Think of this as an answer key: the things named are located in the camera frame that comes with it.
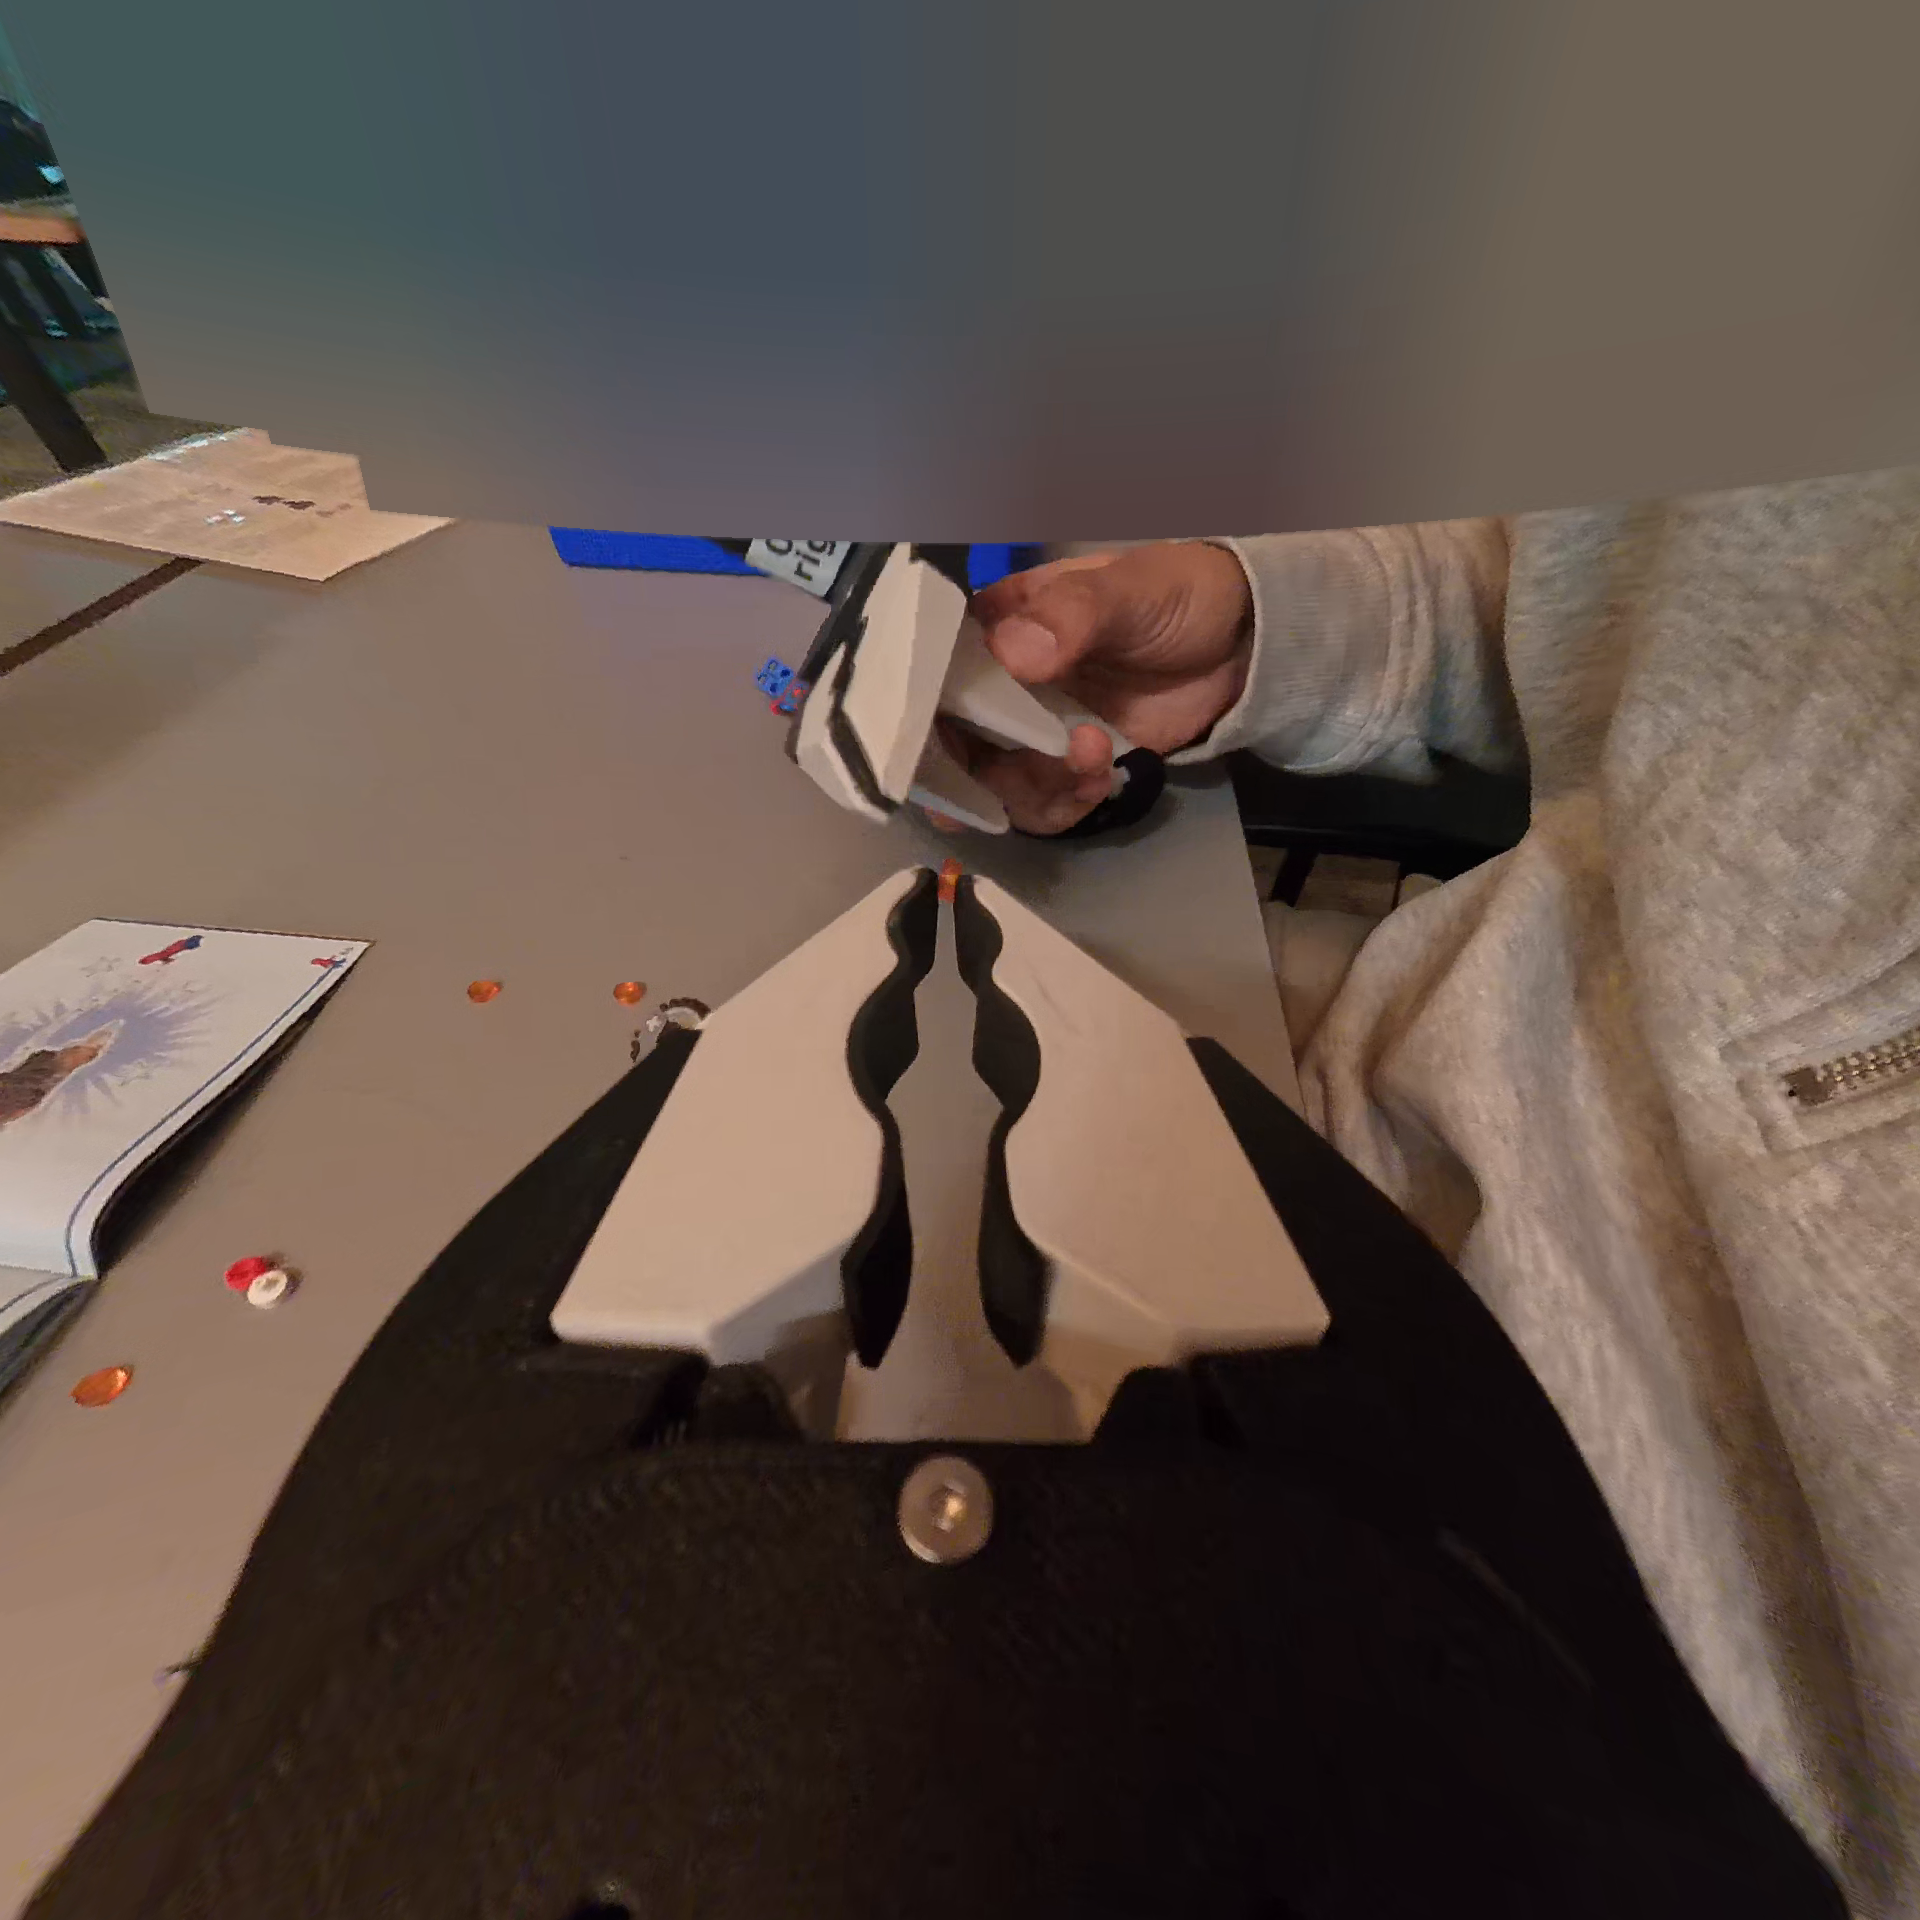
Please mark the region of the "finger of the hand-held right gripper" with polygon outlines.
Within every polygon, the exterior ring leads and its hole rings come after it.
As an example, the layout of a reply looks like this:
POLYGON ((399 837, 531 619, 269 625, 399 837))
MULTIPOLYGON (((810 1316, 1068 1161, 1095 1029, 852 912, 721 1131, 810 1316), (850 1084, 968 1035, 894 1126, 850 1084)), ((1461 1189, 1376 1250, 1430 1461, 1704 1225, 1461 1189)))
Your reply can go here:
POLYGON ((788 729, 788 755, 798 772, 833 806, 864 822, 887 824, 891 806, 862 784, 833 737, 833 722, 839 717, 839 685, 850 664, 847 656, 826 659, 788 729))
POLYGON ((968 593, 912 546, 875 571, 843 675, 843 732, 886 808, 905 804, 968 613, 968 593))

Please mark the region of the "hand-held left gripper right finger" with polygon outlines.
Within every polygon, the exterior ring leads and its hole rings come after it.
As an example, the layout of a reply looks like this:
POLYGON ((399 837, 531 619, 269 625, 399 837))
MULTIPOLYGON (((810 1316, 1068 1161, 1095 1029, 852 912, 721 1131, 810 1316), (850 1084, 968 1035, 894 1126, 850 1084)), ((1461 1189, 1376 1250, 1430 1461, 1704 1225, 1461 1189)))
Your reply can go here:
POLYGON ((998 1102, 978 1293, 1014 1368, 1088 1436, 1135 1371, 1318 1345, 1330 1308, 1180 1023, 987 877, 951 926, 998 1102))

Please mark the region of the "blue plastic bin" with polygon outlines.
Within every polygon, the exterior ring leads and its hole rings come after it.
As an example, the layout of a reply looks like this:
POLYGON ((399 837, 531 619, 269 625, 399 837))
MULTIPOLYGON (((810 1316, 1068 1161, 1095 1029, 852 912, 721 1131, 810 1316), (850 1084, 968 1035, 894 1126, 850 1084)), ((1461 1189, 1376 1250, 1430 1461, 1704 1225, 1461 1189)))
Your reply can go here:
POLYGON ((850 540, 711 540, 549 526, 547 538, 568 566, 767 577, 826 600, 852 560, 850 540))

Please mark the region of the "lego instruction booklet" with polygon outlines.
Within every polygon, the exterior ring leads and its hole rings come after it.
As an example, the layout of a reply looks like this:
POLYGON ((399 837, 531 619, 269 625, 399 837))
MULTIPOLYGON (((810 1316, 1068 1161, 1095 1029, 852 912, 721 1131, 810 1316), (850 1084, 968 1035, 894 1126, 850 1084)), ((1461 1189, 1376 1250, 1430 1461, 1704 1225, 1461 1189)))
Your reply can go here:
POLYGON ((2 1393, 89 1302, 109 1219, 369 951, 97 918, 2 972, 2 1393))

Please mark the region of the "printed paper sheet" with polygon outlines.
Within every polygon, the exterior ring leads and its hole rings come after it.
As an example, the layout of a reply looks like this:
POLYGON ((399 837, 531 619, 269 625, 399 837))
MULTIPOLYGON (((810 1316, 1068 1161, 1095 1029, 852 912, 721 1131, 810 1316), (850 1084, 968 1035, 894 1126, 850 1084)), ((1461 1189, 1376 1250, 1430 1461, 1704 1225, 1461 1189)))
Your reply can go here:
POLYGON ((4 499, 5 526, 321 584, 447 526, 378 509, 348 452, 232 428, 4 499))

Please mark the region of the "person's right hand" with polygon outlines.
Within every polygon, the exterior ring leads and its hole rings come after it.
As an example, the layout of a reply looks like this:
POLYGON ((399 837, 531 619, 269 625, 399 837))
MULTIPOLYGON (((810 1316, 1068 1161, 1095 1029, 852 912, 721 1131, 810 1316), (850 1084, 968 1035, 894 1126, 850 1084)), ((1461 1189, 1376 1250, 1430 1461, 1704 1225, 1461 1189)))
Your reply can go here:
POLYGON ((1110 797, 1115 742, 1171 755, 1204 740, 1237 702, 1252 656, 1252 588, 1237 557, 1205 540, 1060 557, 976 592, 969 613, 1015 681, 1088 713, 1062 755, 937 728, 1010 828, 1038 837, 1078 828, 1110 797))

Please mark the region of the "person's right forearm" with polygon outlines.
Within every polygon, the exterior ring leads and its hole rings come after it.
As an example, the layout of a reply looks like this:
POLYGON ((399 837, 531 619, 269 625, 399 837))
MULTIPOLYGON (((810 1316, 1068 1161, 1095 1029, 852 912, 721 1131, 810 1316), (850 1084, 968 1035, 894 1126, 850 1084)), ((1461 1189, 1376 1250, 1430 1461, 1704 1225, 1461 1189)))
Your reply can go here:
POLYGON ((1223 538, 1249 598, 1243 684, 1171 755, 1242 752, 1308 777, 1524 772, 1506 661, 1512 522, 1451 517, 1223 538))

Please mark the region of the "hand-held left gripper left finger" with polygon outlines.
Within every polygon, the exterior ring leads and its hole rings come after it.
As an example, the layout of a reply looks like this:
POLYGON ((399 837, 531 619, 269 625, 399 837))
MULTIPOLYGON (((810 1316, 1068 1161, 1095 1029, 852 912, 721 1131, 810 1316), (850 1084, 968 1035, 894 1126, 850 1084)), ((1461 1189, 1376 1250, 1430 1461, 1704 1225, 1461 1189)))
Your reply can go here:
POLYGON ((918 1055, 937 875, 897 872, 651 1063, 677 1074, 551 1308, 584 1348, 750 1365, 833 1436, 903 1316, 914 1233, 889 1094, 918 1055))

